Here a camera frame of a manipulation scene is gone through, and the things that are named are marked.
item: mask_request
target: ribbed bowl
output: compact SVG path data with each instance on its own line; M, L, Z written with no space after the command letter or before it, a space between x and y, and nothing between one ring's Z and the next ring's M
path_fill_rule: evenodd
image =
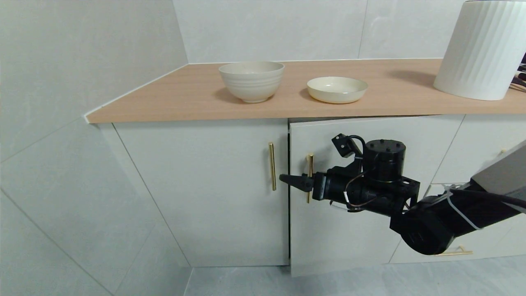
M285 65L276 62L239 62L221 66L228 91L247 103L264 102L278 90Z

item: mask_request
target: ribbed white vase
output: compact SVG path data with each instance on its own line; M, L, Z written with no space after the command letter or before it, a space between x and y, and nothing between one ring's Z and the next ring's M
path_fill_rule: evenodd
M457 96L501 100L525 52L526 0L466 1L434 86Z

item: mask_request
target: white tiled wall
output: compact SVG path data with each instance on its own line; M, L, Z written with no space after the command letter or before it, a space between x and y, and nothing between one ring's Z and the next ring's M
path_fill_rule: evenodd
M177 242L83 119L187 63L172 1L1 1L0 19L0 293L182 295Z
M110 296L2 192L2 295Z
M444 57L464 0L369 0L359 58Z
M83 119L4 161L2 188L111 292L155 225L101 132Z
M190 63L358 57L367 0L174 0Z
M170 0L2 1L2 160L187 63Z
M464 0L173 0L190 63L443 57Z

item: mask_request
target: cabinet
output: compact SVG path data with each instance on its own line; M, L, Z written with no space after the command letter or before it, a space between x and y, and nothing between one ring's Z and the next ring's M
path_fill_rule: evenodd
M492 250L495 257L515 256L526 254L526 215L509 218L508 223L513 224L513 228L499 241Z
M467 183L503 149L511 149L525 139L524 114L468 114L433 183Z
M429 186L426 196L441 195L444 192L444 186L449 185L451 184L432 184ZM453 261L497 257L499 255L495 251L495 246L515 224L515 219L516 217L513 217L490 225L482 230L473 231L456 238L450 247L440 256L420 254L402 241L398 245L390 263Z
M421 182L423 196L462 118L463 115L441 115L291 123L290 173L307 172L309 153L314 155L314 171L348 165L352 158L342 158L331 142L339 133L360 135L366 141L393 139L407 146L403 174ZM325 201L307 203L307 194L292 188L292 275L388 263L400 242L400 236L389 229L389 220L370 212L339 211Z
M288 264L286 119L115 127L191 266Z

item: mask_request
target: drawer handle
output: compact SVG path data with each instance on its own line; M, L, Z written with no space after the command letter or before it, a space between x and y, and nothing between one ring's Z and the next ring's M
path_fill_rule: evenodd
M456 252L446 252L446 253L442 253L442 254L436 254L435 256L455 256L455 255L472 255L473 254L473 251L467 251L463 245L460 245L459 246L459 249L461 251L456 251Z
M270 178L272 179L272 191L276 191L276 163L274 162L274 143L268 143L270 155Z
M307 176L312 177L312 174L314 174L314 154L310 153L307 155L307 162L309 164L309 172L307 173ZM312 199L312 191L307 192L307 203L310 203L310 200Z

